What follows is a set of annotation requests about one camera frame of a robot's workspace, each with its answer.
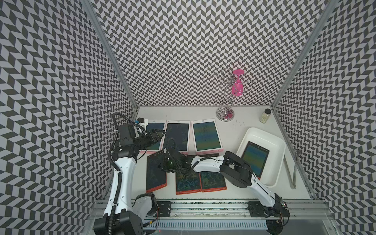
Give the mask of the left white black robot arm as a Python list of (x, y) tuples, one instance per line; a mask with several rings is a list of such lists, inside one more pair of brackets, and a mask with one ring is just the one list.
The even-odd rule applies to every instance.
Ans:
[(165, 131), (147, 131), (148, 120), (132, 121), (121, 113), (113, 113), (115, 137), (108, 160), (114, 168), (110, 198), (103, 217), (96, 219), (93, 231), (96, 235), (142, 235), (144, 220), (158, 211), (153, 193), (144, 193), (132, 201), (133, 177), (140, 151), (161, 141)]

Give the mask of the red writing tablet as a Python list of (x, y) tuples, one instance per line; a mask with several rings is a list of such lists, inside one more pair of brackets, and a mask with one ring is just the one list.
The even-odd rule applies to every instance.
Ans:
[(269, 152), (268, 149), (253, 142), (248, 142), (243, 151), (242, 158), (250, 165), (258, 179), (262, 176)]
[(219, 172), (200, 172), (201, 191), (217, 192), (227, 190), (225, 177)]
[(175, 180), (177, 195), (199, 193), (202, 191), (201, 177), (198, 172), (193, 171), (189, 176), (176, 172)]
[(146, 193), (154, 192), (167, 186), (166, 172), (161, 170), (164, 157), (165, 154), (162, 150), (147, 157)]

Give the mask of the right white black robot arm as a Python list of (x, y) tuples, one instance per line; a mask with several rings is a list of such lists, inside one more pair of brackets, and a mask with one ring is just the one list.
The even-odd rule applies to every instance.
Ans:
[(232, 185), (247, 189), (258, 199), (249, 202), (251, 217), (289, 218), (290, 212), (282, 198), (269, 190), (252, 171), (250, 165), (233, 152), (222, 156), (186, 156), (175, 149), (175, 140), (170, 139), (162, 150), (159, 168), (164, 172), (179, 172), (189, 176), (192, 172), (216, 172), (223, 175)]

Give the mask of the pink writing tablet colourful screen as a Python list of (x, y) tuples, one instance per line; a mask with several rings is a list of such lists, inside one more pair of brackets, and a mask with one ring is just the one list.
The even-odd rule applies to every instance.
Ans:
[[(158, 130), (165, 130), (166, 121), (162, 120), (149, 120), (149, 124), (147, 125), (147, 131), (150, 131), (152, 129), (158, 129)], [(141, 153), (147, 153), (152, 154), (162, 149), (162, 141), (164, 140), (164, 137), (162, 140), (150, 147), (148, 147), (145, 150), (141, 150)]]

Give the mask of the white plastic storage tray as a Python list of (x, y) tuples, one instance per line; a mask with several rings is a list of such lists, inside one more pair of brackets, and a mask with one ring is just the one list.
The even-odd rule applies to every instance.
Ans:
[(237, 155), (239, 157), (242, 158), (243, 151), (248, 142), (258, 144), (270, 151), (264, 171), (259, 180), (268, 188), (275, 187), (278, 183), (284, 161), (286, 150), (285, 142), (281, 138), (266, 131), (251, 127), (247, 130), (237, 150)]

